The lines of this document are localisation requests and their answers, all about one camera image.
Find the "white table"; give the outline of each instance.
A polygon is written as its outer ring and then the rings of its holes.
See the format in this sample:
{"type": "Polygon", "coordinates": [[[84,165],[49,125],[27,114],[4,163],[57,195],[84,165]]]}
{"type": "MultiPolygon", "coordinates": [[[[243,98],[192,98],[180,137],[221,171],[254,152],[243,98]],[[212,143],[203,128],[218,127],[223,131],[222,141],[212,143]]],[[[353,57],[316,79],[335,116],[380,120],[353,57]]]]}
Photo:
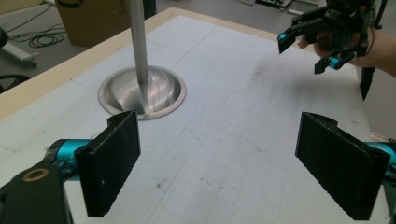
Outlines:
{"type": "MultiPolygon", "coordinates": [[[[370,141],[356,69],[345,65],[314,76],[314,53],[290,48],[279,55],[275,41],[251,28],[175,8],[156,17],[168,20],[147,35],[148,64],[178,73],[187,97],[173,113],[139,122],[142,154],[104,218],[88,218],[79,183],[65,183],[75,222],[355,223],[294,150],[302,111],[335,119],[344,131],[370,141]]],[[[101,54],[105,44],[86,55],[101,54]]],[[[11,112],[3,110],[1,186],[39,162],[54,141],[94,138],[106,127],[110,115],[99,104],[99,87],[134,66],[132,45],[114,46],[84,69],[72,63],[84,62],[71,60],[40,75],[74,74],[11,112]]],[[[40,84],[31,83],[25,88],[34,94],[40,84]]],[[[8,97],[24,94],[29,92],[16,89],[8,97]]],[[[366,223],[388,223],[388,213],[381,189],[366,223]]]]}

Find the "black rubber pad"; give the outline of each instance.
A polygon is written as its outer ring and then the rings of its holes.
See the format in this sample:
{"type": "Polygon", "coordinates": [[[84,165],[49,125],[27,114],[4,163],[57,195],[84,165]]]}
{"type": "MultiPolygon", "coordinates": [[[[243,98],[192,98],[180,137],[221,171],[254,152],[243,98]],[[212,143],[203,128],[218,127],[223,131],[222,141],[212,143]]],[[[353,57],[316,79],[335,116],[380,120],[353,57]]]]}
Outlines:
{"type": "Polygon", "coordinates": [[[304,112],[296,157],[355,220],[369,220],[389,154],[337,128],[337,121],[304,112]]]}
{"type": "Polygon", "coordinates": [[[135,112],[107,120],[108,127],[75,152],[89,217],[103,217],[117,198],[140,155],[135,112]]]}

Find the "person's arm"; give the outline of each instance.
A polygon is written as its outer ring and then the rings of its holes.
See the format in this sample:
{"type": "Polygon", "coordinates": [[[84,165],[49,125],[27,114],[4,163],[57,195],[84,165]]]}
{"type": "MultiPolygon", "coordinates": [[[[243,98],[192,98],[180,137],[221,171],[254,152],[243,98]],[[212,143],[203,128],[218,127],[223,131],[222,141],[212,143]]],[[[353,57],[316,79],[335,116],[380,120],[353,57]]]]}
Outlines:
{"type": "MultiPolygon", "coordinates": [[[[367,55],[358,57],[349,63],[358,67],[374,67],[396,77],[396,37],[387,35],[381,31],[373,30],[368,32],[370,41],[374,43],[367,55]]],[[[325,56],[331,49],[330,44],[332,36],[328,33],[320,33],[314,49],[320,57],[325,56]]],[[[300,42],[300,48],[304,49],[308,43],[303,36],[300,42]]]]}

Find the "metal rod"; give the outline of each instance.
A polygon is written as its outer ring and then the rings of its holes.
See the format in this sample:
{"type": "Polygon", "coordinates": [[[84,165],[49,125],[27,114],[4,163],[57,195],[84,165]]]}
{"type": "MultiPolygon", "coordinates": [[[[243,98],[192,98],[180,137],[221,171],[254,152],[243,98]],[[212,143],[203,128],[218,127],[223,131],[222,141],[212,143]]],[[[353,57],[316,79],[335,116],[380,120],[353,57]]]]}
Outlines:
{"type": "Polygon", "coordinates": [[[147,84],[149,83],[149,72],[143,0],[130,0],[129,13],[137,81],[139,84],[147,84]]]}

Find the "shiny metal base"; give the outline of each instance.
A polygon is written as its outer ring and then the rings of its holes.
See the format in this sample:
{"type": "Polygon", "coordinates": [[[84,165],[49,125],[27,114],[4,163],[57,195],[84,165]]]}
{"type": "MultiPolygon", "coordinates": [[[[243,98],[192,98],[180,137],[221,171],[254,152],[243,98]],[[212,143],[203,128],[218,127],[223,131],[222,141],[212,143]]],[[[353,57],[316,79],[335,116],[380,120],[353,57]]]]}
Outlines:
{"type": "Polygon", "coordinates": [[[108,77],[99,90],[99,101],[111,114],[136,110],[138,119],[156,119],[174,111],[186,97],[183,79],[158,66],[148,66],[148,84],[138,84],[135,68],[108,77]]]}

